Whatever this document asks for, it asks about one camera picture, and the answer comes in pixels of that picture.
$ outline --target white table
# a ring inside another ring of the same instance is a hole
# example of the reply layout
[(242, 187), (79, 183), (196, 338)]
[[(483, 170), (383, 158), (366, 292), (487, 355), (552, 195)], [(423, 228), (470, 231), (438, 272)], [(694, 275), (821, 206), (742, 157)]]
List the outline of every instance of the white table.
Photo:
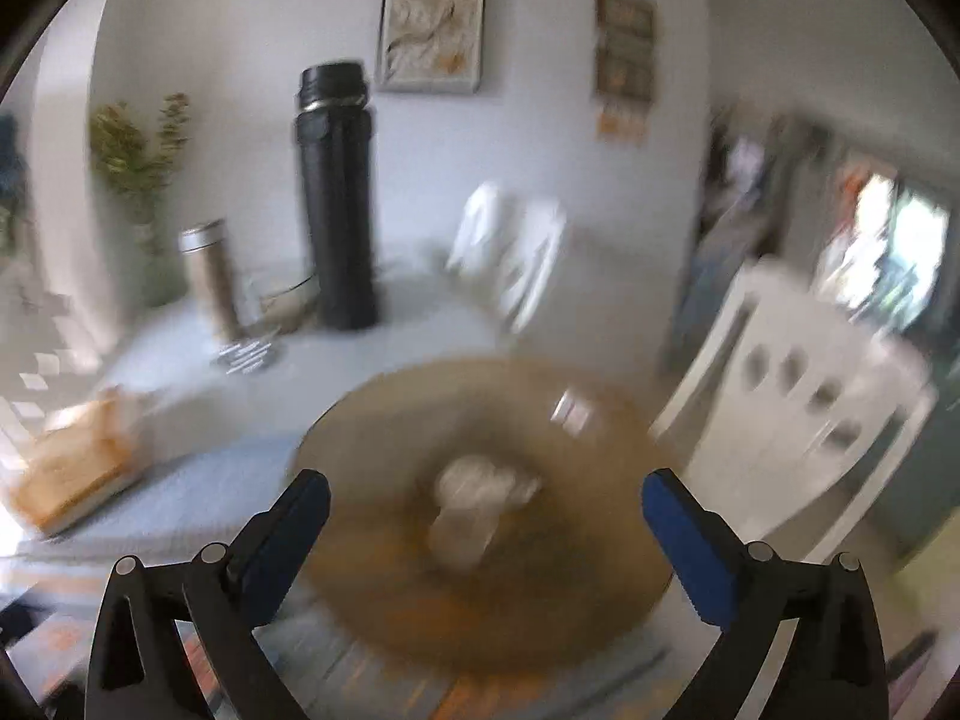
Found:
[(373, 376), (438, 357), (504, 348), (496, 324), (414, 257), (382, 269), (381, 324), (361, 333), (305, 329), (277, 341), (260, 372), (227, 376), (211, 365), (199, 309), (186, 299), (153, 312), (100, 386), (153, 392), (159, 461), (242, 437), (304, 433), (330, 406)]

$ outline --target bottle lid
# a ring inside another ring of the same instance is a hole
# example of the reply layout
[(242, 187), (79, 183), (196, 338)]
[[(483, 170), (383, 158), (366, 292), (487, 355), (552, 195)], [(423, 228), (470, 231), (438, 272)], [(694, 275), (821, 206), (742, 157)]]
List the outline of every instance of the bottle lid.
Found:
[(307, 68), (301, 75), (301, 111), (335, 104), (363, 105), (367, 95), (363, 63), (359, 61), (328, 62)]
[(227, 237), (227, 222), (218, 218), (201, 224), (199, 227), (191, 227), (189, 230), (181, 232), (179, 248), (181, 253), (186, 254), (189, 251), (196, 251), (199, 248), (208, 247), (211, 244), (222, 241)]

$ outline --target black water bottle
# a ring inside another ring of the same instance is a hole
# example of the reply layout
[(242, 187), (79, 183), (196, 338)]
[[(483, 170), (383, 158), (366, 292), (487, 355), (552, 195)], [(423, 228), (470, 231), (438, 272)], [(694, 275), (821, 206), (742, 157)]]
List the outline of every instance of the black water bottle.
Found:
[(331, 62), (301, 76), (296, 141), (320, 319), (337, 330), (377, 322), (371, 251), (373, 117), (359, 62)]

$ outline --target potted plant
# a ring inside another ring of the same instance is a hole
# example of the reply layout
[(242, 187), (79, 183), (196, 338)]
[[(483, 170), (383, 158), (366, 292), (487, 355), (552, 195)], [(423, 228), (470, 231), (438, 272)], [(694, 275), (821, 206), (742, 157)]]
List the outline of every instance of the potted plant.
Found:
[(144, 257), (142, 292), (148, 308), (184, 294), (179, 262), (163, 234), (164, 193), (181, 166), (189, 138), (190, 98), (168, 95), (151, 137), (133, 123), (126, 103), (101, 105), (90, 117), (93, 167), (121, 201)]

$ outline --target metal screw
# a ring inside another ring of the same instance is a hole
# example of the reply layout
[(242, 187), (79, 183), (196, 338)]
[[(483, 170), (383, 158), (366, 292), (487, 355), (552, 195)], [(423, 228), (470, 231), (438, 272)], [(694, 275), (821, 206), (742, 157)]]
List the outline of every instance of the metal screw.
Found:
[(128, 573), (133, 571), (136, 568), (136, 557), (122, 557), (120, 560), (117, 560), (117, 565), (114, 566), (114, 570), (117, 571), (120, 576), (127, 576)]
[(227, 547), (222, 544), (208, 544), (200, 551), (200, 559), (209, 563), (220, 562), (226, 554)]
[(860, 560), (850, 552), (843, 552), (840, 555), (840, 565), (843, 566), (843, 570), (845, 571), (853, 572), (860, 570)]
[(768, 560), (773, 560), (774, 557), (773, 547), (764, 541), (754, 541), (754, 543), (747, 547), (747, 552), (750, 554), (750, 557), (759, 562), (768, 562)]

